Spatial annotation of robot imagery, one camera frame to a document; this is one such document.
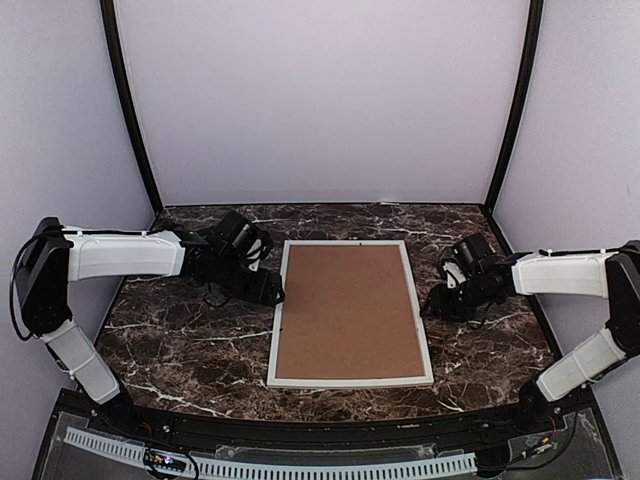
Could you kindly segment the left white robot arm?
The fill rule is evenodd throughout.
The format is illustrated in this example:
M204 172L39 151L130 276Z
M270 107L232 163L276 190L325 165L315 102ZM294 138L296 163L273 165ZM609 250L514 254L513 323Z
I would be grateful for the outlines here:
M262 266L271 235L236 211L216 225L191 229L88 229L56 217L40 221L15 255L8 311L18 339L40 340L120 436L141 427L126 387L75 320L69 290L102 279L187 278L224 298L274 308L285 299L281 275Z

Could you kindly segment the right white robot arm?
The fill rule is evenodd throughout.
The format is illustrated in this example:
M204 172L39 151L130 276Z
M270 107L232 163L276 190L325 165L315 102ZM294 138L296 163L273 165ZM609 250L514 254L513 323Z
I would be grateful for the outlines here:
M440 283L422 308L424 316L472 323L480 308L510 297L591 298L603 305L603 326L520 390L510 424L534 432L549 404L594 383L639 354L639 243L591 250L539 250L498 254L479 233L451 248L438 266Z

